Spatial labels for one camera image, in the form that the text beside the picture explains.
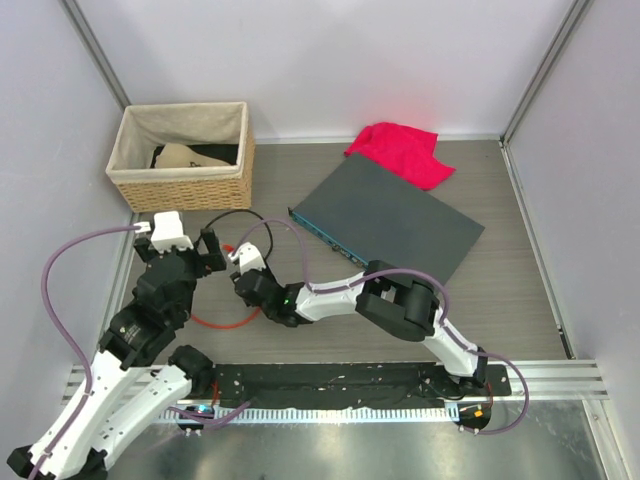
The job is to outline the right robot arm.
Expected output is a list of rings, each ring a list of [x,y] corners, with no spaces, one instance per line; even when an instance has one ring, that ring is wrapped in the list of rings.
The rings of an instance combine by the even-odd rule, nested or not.
[[[461,388],[487,384],[484,350],[451,324],[433,283],[418,271],[373,261],[348,279],[281,285],[266,265],[241,266],[231,280],[246,305],[276,323],[297,327],[357,313],[397,339],[423,345]]]

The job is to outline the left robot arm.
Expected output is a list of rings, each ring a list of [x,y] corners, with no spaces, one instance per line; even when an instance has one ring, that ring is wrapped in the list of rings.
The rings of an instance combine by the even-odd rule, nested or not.
[[[212,384],[212,361],[178,347],[128,402],[129,388],[191,317],[197,281],[224,269],[219,252],[200,254],[181,227],[143,222],[134,248],[146,263],[133,300],[111,320],[85,379],[62,414],[34,444],[14,449],[9,468],[24,479],[104,479],[124,450],[165,409]]]

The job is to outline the grey blue network switch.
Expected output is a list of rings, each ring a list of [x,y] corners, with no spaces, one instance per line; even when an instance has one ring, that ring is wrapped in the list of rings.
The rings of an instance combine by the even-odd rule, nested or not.
[[[289,215],[354,263],[381,260],[425,272],[441,284],[485,230],[359,154],[343,160]]]

